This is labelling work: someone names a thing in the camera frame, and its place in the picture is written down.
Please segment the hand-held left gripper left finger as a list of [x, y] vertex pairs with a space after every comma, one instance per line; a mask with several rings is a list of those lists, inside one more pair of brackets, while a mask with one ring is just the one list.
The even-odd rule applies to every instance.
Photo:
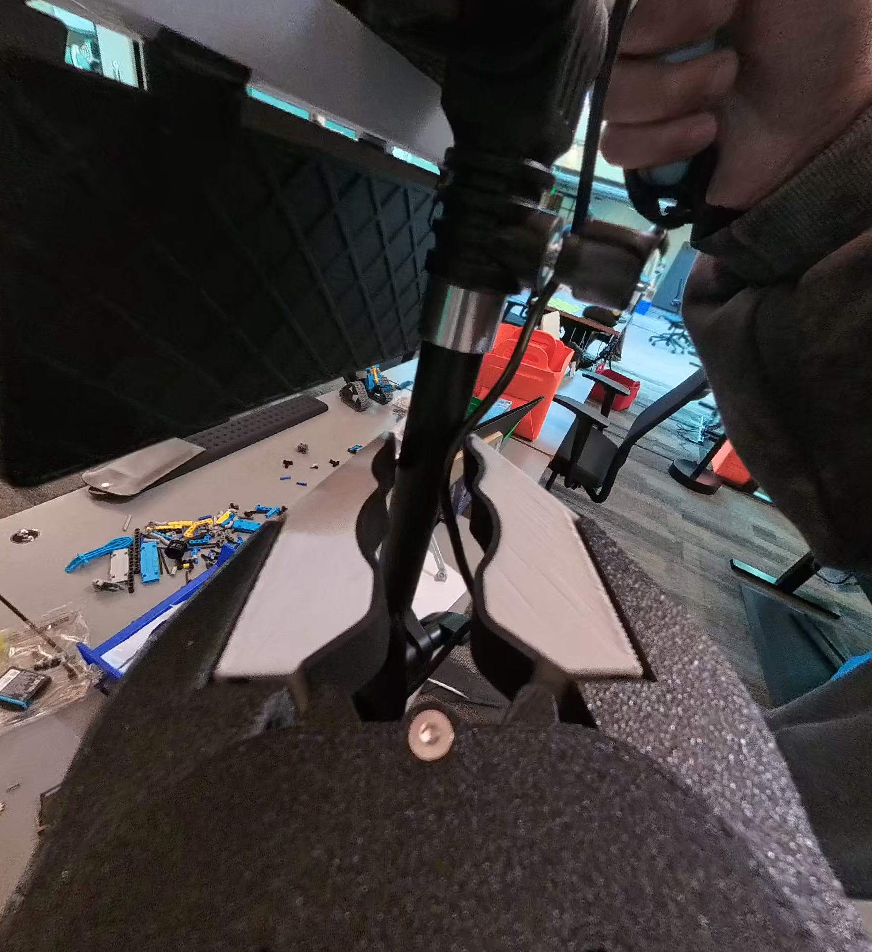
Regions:
[[385, 432], [328, 475], [281, 523], [213, 672], [217, 684], [276, 684], [302, 707], [318, 694], [371, 710], [390, 621], [382, 549], [397, 440]]

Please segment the blue toy tracked robot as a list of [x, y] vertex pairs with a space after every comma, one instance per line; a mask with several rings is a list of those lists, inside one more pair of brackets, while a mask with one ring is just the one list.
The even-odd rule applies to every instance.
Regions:
[[388, 406], [394, 400], [394, 386], [382, 373], [380, 365], [371, 364], [345, 376], [339, 397], [345, 406], [356, 412], [366, 412], [372, 404]]

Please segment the scattered small building pins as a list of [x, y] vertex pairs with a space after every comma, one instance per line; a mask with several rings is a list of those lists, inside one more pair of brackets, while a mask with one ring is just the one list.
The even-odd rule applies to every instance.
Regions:
[[354, 459], [364, 445], [353, 444], [335, 455], [322, 456], [315, 446], [298, 443], [292, 447], [292, 453], [280, 462], [278, 478], [280, 482], [308, 486], [313, 482], [340, 469], [344, 463]]

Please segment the clear plastic bag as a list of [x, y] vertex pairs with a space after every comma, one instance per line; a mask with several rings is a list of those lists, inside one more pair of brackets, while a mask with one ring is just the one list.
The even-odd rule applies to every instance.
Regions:
[[77, 612], [61, 613], [38, 625], [19, 625], [0, 632], [5, 638], [0, 675], [15, 667], [42, 671], [52, 679], [46, 692], [28, 710], [18, 712], [0, 707], [0, 737], [84, 700], [102, 680], [102, 673], [80, 654], [87, 627]]

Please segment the black wrist rest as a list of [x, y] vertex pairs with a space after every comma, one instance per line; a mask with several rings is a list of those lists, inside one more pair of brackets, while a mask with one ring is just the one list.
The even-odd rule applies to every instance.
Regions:
[[235, 452], [308, 422], [328, 411], [328, 406], [310, 394], [299, 394], [286, 400], [239, 414], [225, 422], [186, 437], [186, 441], [202, 451], [162, 477], [158, 483], [169, 482], [194, 470], [216, 462]]

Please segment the orange plastic bin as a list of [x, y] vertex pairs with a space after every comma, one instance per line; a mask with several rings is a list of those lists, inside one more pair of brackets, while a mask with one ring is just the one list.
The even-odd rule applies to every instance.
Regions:
[[[501, 323], [492, 349], [482, 361], [474, 390], [475, 399], [485, 398], [490, 388], [497, 383], [522, 330], [522, 327]], [[554, 395], [574, 358], [573, 349], [559, 338], [540, 329], [533, 332], [512, 381], [501, 393], [501, 398], [508, 400], [512, 409], [541, 398], [522, 422], [516, 425], [517, 437], [532, 442], [540, 436]]]

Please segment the person's dark sweatshirt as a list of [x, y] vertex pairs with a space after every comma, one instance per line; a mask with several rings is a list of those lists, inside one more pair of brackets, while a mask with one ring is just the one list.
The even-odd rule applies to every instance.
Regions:
[[764, 717], [847, 896], [872, 900], [872, 657]]

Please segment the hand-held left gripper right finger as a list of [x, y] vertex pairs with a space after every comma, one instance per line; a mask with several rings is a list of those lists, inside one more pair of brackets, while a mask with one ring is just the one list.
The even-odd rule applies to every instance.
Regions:
[[470, 649], [509, 700], [530, 683], [559, 703], [582, 684], [644, 680], [644, 660], [581, 521], [481, 438], [466, 438], [469, 531], [482, 556]]

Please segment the grey snap pouch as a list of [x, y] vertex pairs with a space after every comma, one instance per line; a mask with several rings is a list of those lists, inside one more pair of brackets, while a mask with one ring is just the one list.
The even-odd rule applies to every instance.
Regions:
[[111, 499], [130, 498], [203, 454], [202, 446], [189, 440], [170, 438], [85, 470], [81, 479], [93, 494]]

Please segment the black light stand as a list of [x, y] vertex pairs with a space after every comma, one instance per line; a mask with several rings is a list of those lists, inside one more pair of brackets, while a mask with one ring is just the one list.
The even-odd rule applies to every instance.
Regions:
[[448, 500], [448, 473], [477, 426], [468, 405], [509, 294], [531, 289], [532, 305], [512, 355], [513, 366], [485, 398], [488, 410], [514, 375], [538, 317], [561, 284], [587, 303], [623, 310], [648, 258], [664, 239], [658, 232], [610, 230], [587, 218], [601, 121], [585, 137], [576, 204], [567, 236], [540, 203], [552, 166], [572, 143], [576, 122], [527, 127], [516, 134], [456, 131], [442, 163], [426, 261], [423, 341], [406, 420], [382, 549], [390, 646], [382, 672], [363, 693], [363, 720], [397, 720], [406, 709], [406, 648], [420, 626], [410, 607], [437, 515], [442, 513], [459, 560], [462, 541]]

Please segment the red plastic bin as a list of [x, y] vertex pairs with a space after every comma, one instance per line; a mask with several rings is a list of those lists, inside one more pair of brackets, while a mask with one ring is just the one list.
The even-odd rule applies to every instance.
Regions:
[[599, 405], [606, 406], [609, 401], [609, 411], [630, 409], [642, 385], [640, 380], [613, 370], [603, 363], [597, 364], [594, 372], [587, 376], [594, 382], [589, 397]]

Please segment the black blue battery pack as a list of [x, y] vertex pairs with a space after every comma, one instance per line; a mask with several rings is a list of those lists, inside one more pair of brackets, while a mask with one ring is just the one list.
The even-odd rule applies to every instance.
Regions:
[[0, 707], [26, 711], [51, 683], [51, 677], [42, 671], [8, 668], [0, 675]]

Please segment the black round floor base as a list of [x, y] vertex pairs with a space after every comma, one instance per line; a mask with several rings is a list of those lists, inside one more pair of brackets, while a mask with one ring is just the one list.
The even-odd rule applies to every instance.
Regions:
[[668, 467], [668, 475], [692, 492], [705, 496], [715, 494], [723, 482], [711, 468], [711, 463], [727, 441], [727, 435], [722, 434], [699, 461], [692, 462], [687, 459], [672, 461]]

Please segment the pile of blue building pieces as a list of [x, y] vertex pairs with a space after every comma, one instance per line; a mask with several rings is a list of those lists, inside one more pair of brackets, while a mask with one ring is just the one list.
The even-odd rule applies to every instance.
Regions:
[[64, 567], [67, 575], [86, 573], [93, 589], [126, 591], [177, 578], [181, 585], [202, 580], [224, 564], [267, 522], [287, 515], [287, 506], [232, 504], [193, 519], [151, 520], [135, 526], [125, 520], [123, 532], [93, 549], [75, 555]]

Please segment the person's right forearm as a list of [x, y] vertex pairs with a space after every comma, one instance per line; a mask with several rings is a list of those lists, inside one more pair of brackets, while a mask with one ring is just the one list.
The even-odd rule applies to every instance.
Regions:
[[872, 576], [872, 104], [694, 241], [683, 316], [728, 439], [824, 565]]

